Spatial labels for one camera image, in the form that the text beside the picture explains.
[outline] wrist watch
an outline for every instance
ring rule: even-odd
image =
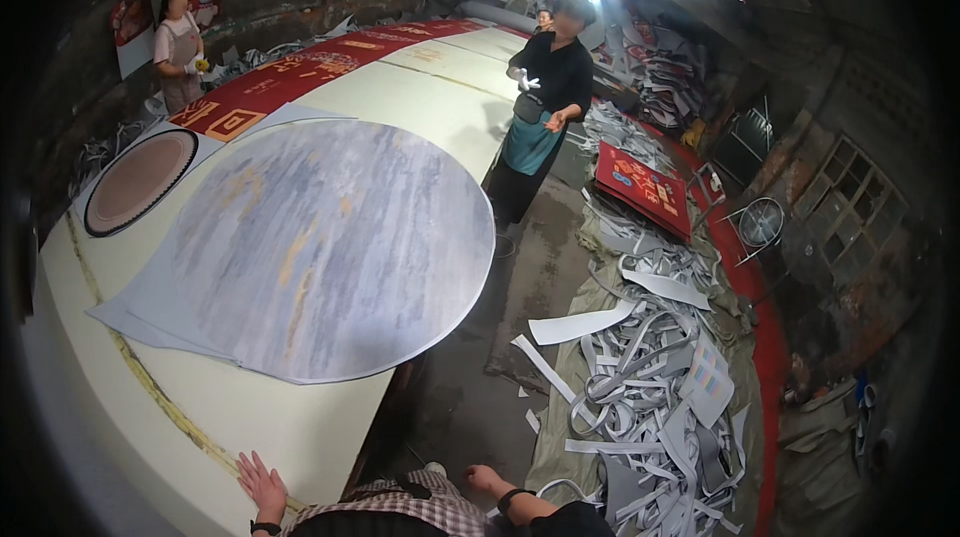
[[[505,493],[496,504],[496,508],[500,511],[500,514],[504,516],[507,515],[507,510],[510,509],[510,500],[514,498],[514,495],[518,493],[529,493],[530,495],[536,495],[536,491],[530,491],[528,489],[510,489]]]
[[[252,535],[258,530],[265,530],[270,537],[276,537],[281,533],[281,526],[279,524],[274,524],[273,522],[254,522],[251,520],[249,522],[249,533]]]

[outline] black pants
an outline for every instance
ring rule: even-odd
[[[563,125],[557,144],[553,146],[533,176],[513,170],[502,156],[496,161],[496,166],[489,172],[486,195],[493,206],[493,216],[497,219],[498,225],[519,224],[523,220],[537,191],[540,190],[540,185],[544,183],[546,175],[550,172],[553,160],[557,159],[560,146],[564,144],[564,137],[567,136],[567,126],[568,124]]]

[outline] black waist bag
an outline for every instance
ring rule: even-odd
[[[527,124],[536,124],[544,113],[544,102],[530,93],[521,93],[513,102],[513,113]]]

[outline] hand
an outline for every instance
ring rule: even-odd
[[[564,124],[567,123],[567,117],[564,115],[563,111],[555,111],[553,115],[550,116],[550,119],[543,123],[551,133],[559,133]]]
[[[477,491],[493,493],[498,490],[498,486],[503,483],[503,479],[494,469],[483,464],[474,464],[466,467],[463,477],[466,483]]]
[[[283,510],[287,506],[287,488],[276,468],[268,472],[256,451],[251,451],[251,454],[252,462],[240,452],[240,459],[236,460],[240,471],[237,482],[260,512],[283,518]]]
[[[525,91],[529,91],[532,88],[540,88],[540,79],[534,79],[532,81],[527,80],[526,68],[520,69],[520,75],[519,77],[517,77],[516,83],[520,85],[520,88],[522,88]]]

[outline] stack of red boards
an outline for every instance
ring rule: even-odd
[[[596,185],[647,218],[690,242],[687,187],[651,170],[629,154],[600,141]]]

